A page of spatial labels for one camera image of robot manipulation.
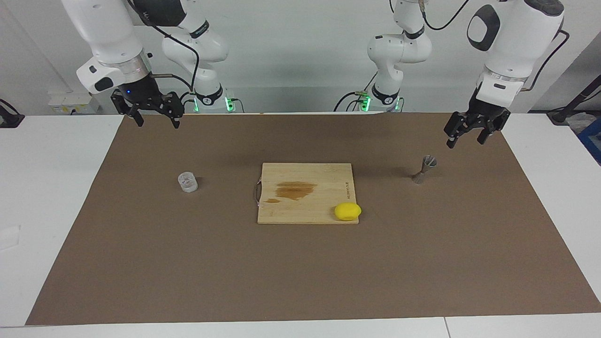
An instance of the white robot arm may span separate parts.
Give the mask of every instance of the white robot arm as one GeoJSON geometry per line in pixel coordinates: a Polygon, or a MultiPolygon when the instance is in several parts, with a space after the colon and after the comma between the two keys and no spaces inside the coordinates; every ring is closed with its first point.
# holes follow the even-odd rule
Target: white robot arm
{"type": "MultiPolygon", "coordinates": [[[[67,14],[81,37],[90,45],[93,57],[80,67],[77,75],[93,94],[118,87],[111,99],[120,114],[128,115],[142,126],[140,110],[153,110],[169,117],[175,128],[184,107],[177,93],[166,95],[151,72],[142,43],[133,32],[133,23],[121,0],[62,0],[67,14]]],[[[173,42],[163,42],[169,59],[195,73],[195,94],[206,107],[232,109],[209,62],[222,61],[228,47],[212,31],[198,9],[196,0],[128,0],[151,26],[179,26],[189,34],[174,35],[183,44],[202,55],[196,68],[196,55],[173,42]]]]}
{"type": "Polygon", "coordinates": [[[389,111],[397,104],[403,82],[401,64],[424,62],[432,52],[418,0],[397,0],[394,20],[403,33],[375,36],[367,51],[377,66],[371,106],[379,111],[389,111]]]}
{"type": "Polygon", "coordinates": [[[563,17],[564,6],[559,0],[499,1],[476,12],[468,27],[468,39],[473,47],[487,52],[488,59],[468,111],[455,112],[445,127],[450,148],[472,129],[484,129],[478,137],[484,144],[504,127],[511,114],[507,108],[523,91],[537,60],[558,32],[563,32],[563,17]]]}
{"type": "Polygon", "coordinates": [[[163,39],[167,58],[195,75],[194,93],[205,109],[229,108],[217,72],[210,63],[227,58],[230,51],[225,40],[210,26],[197,0],[133,0],[142,13],[142,21],[157,26],[179,27],[187,34],[172,37],[196,50],[200,57],[197,68],[196,54],[173,39],[163,39]]]}

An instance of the table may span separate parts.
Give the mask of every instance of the table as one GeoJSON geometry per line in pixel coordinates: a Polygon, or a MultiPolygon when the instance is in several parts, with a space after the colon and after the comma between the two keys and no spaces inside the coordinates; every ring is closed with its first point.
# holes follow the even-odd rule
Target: table
{"type": "MultiPolygon", "coordinates": [[[[0,252],[0,325],[25,323],[41,286],[73,224],[121,121],[120,116],[28,117],[0,132],[2,225],[21,225],[20,245],[0,252]]],[[[543,115],[513,115],[503,131],[597,297],[601,295],[601,229],[595,196],[601,168],[568,128],[543,115]]],[[[19,336],[299,336],[597,337],[601,315],[512,316],[218,324],[90,325],[3,328],[19,336]]]]}

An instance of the yellow lemon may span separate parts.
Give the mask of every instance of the yellow lemon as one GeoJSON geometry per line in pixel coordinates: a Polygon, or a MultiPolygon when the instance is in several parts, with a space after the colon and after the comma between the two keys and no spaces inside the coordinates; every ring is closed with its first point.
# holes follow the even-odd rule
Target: yellow lemon
{"type": "Polygon", "coordinates": [[[341,203],[334,209],[334,214],[341,221],[354,221],[361,214],[361,207],[356,203],[341,203]]]}

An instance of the black label on robot arm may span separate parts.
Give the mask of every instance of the black label on robot arm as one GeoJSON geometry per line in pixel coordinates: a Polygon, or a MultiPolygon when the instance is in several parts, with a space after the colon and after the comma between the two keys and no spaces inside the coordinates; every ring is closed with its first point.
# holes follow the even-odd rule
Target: black label on robot arm
{"type": "Polygon", "coordinates": [[[205,21],[202,26],[200,26],[197,30],[190,33],[192,38],[197,38],[204,34],[204,32],[209,30],[209,21],[205,21]]]}
{"type": "Polygon", "coordinates": [[[415,33],[409,33],[405,31],[405,36],[410,40],[415,40],[418,37],[421,37],[422,34],[426,31],[426,26],[422,26],[421,29],[415,33]]]}
{"type": "Polygon", "coordinates": [[[211,95],[196,94],[196,97],[205,106],[212,106],[224,93],[224,88],[219,84],[219,89],[211,95]]]}
{"type": "Polygon", "coordinates": [[[398,91],[396,94],[386,95],[380,92],[378,89],[376,89],[376,85],[373,85],[373,87],[371,88],[371,92],[374,94],[375,98],[380,100],[382,104],[386,106],[391,105],[397,99],[399,93],[398,91]]]}

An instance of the black stand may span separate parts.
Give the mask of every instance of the black stand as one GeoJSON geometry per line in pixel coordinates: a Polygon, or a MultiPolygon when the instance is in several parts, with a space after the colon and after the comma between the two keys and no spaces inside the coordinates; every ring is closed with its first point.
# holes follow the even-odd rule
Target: black stand
{"type": "Polygon", "coordinates": [[[0,116],[4,119],[0,128],[17,128],[25,118],[25,115],[10,114],[3,106],[0,106],[0,116]]]}
{"type": "Polygon", "coordinates": [[[548,112],[547,116],[554,125],[567,126],[566,118],[572,116],[574,109],[576,109],[580,103],[591,96],[591,94],[599,87],[601,87],[601,75],[591,82],[591,84],[588,85],[588,87],[585,88],[585,90],[583,90],[578,96],[576,96],[576,98],[574,98],[562,111],[548,112]]]}

